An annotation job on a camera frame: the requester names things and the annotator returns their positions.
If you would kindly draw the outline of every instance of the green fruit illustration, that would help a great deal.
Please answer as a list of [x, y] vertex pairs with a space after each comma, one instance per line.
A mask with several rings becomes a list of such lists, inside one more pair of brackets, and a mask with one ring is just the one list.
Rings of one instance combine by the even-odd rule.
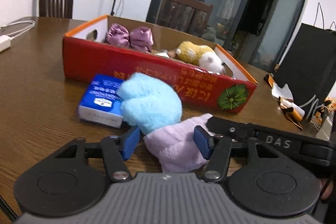
[[233, 85], [222, 92], [217, 99], [217, 105], [221, 109], [234, 109], [244, 104], [249, 95], [246, 85]]

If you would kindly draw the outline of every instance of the purple pouch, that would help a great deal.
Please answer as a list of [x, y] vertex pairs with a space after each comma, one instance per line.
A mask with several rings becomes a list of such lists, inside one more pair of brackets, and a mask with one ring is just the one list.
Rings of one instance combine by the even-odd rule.
[[106, 41], [113, 46], [129, 48], [128, 30], [117, 23], [113, 23], [106, 34]]
[[130, 33], [131, 48], [139, 52], [151, 52], [153, 36], [151, 29], [141, 26]]

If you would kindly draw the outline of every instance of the wooden table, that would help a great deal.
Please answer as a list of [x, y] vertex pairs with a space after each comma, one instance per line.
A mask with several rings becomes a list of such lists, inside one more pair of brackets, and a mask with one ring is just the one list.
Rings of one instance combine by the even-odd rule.
[[[25, 19], [35, 20], [36, 26], [14, 39], [10, 49], [0, 53], [0, 195], [17, 213], [20, 210], [13, 196], [13, 184], [22, 172], [73, 138], [85, 137], [88, 142], [98, 142], [125, 130], [81, 122], [76, 114], [87, 84], [64, 78], [62, 37], [82, 21]], [[186, 105], [183, 119], [210, 112], [237, 122], [301, 133], [285, 119], [271, 96], [270, 87], [263, 81], [266, 72], [250, 65], [245, 67], [259, 86], [240, 114]], [[92, 163], [103, 169], [101, 160]], [[159, 162], [146, 150], [143, 141], [127, 166], [133, 173], [161, 171]], [[230, 172], [240, 166], [239, 161], [232, 160]], [[0, 223], [9, 223], [2, 213]]]

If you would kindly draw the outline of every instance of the metal screw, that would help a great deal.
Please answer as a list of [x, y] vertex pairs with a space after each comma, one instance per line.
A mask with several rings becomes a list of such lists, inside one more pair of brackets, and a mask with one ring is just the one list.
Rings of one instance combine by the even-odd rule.
[[129, 174], [125, 171], [114, 172], [112, 177], [116, 180], [125, 180], [128, 179]]
[[209, 170], [209, 171], [204, 173], [204, 176], [207, 179], [219, 179], [221, 177], [221, 174], [217, 171]]

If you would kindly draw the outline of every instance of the light blue fluffy fabric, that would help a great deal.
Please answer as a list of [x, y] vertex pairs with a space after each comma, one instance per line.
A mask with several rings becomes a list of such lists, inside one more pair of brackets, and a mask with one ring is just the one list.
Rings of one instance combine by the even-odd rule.
[[123, 100], [124, 121], [145, 135], [181, 120], [182, 103], [177, 93], [159, 79], [134, 73], [117, 91]]

